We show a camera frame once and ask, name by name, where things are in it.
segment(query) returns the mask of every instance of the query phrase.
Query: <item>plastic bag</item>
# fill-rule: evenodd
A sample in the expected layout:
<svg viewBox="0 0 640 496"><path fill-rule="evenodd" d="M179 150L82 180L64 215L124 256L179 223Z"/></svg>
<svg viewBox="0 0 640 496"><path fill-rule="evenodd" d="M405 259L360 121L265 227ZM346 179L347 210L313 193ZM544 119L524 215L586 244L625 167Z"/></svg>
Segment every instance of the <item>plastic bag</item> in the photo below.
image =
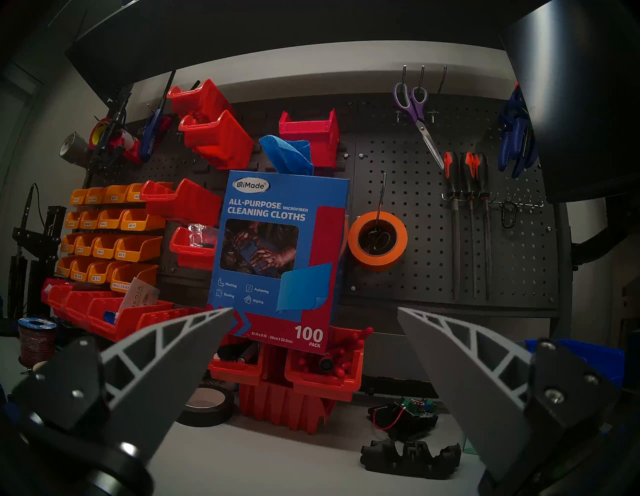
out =
<svg viewBox="0 0 640 496"><path fill-rule="evenodd" d="M215 248L218 229L202 224L189 224L189 244L196 248Z"/></svg>

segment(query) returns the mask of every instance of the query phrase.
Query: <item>black pegboard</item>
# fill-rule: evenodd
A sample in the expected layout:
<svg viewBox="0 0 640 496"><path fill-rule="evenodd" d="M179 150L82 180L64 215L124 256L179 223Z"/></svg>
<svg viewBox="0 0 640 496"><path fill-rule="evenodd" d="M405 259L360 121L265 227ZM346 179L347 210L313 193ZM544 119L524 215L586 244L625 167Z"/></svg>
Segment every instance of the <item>black pegboard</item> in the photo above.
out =
<svg viewBox="0 0 640 496"><path fill-rule="evenodd" d="M534 199L538 194L544 197L539 169L527 170L514 180L499 173L495 167L499 147L496 116L502 104L501 100L432 95L429 108L435 106L438 114L429 130L441 152L485 152L490 161L493 191L515 193L516 199L524 194L532 194ZM521 212L516 227L508 231L501 227L500 212L496 205L493 206L493 298L487 302L484 298L484 211L478 204L476 253L480 255L476 257L476 264L479 265L477 275L480 280L477 281L479 293L474 299L468 254L469 212L461 203L461 243L465 260L461 299L459 302L452 300L450 209L449 204L440 199L440 192L445 191L443 177L413 123L403 114L396 114L390 95L325 95L244 102L234 104L234 107L240 124L256 143L248 168L261 172L273 169L260 149L258 139L265 134L278 134L283 110L293 120L317 120L328 118L335 108L340 144L336 170L332 174L350 179L349 213L352 219L377 207L381 171L388 173L383 208L407 226L407 250L400 263L384 273L366 272L347 263L343 296L359 296L370 305L384 299L525 308L532 316L537 310L557 308L556 237L551 206ZM141 135L143 125L144 121L127 124L129 131L137 135ZM174 121L147 164L127 163L109 177L94 176L92 186L149 179L173 181L177 185L184 178L223 196L228 172L215 169L186 148L182 133L177 130L177 121ZM211 272L178 267L176 255L168 249L176 226L167 224L157 284L163 298L183 305L204 305Z"/></svg>

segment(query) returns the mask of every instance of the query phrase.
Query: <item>photo of hands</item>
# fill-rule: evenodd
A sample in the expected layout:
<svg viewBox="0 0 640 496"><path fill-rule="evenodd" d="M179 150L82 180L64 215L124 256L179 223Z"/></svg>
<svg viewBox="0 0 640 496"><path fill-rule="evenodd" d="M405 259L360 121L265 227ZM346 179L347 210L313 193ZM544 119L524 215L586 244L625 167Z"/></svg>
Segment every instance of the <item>photo of hands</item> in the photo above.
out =
<svg viewBox="0 0 640 496"><path fill-rule="evenodd" d="M288 224L229 219L220 268L279 279L293 270L298 228Z"/></svg>

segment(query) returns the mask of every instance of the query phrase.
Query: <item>microfiber cleaning cloth box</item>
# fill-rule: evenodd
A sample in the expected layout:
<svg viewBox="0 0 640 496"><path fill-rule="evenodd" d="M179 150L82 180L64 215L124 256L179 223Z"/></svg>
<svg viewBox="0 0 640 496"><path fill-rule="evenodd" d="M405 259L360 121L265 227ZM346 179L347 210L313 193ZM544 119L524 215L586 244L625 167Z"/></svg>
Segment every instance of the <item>microfiber cleaning cloth box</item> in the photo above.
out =
<svg viewBox="0 0 640 496"><path fill-rule="evenodd" d="M230 333L324 353L339 295L347 179L229 173L209 303Z"/></svg>

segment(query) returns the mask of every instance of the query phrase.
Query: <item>scissor blade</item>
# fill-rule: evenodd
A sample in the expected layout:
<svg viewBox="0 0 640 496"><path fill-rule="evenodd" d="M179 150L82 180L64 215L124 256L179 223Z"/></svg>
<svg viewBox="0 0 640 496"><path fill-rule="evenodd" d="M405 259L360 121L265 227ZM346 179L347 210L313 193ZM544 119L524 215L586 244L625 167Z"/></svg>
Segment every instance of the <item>scissor blade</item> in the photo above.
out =
<svg viewBox="0 0 640 496"><path fill-rule="evenodd" d="M424 143L429 148L431 155L433 155L433 158L438 163L440 168L444 170L444 162L442 161L442 157L440 157L440 152L438 151L438 148L436 147L436 144L433 141L433 138L429 134L429 131L427 131L427 127L424 125L424 123L420 122L419 120L415 121L415 125L418 128L418 131L420 131L420 134L422 135L422 139L424 140Z"/></svg>

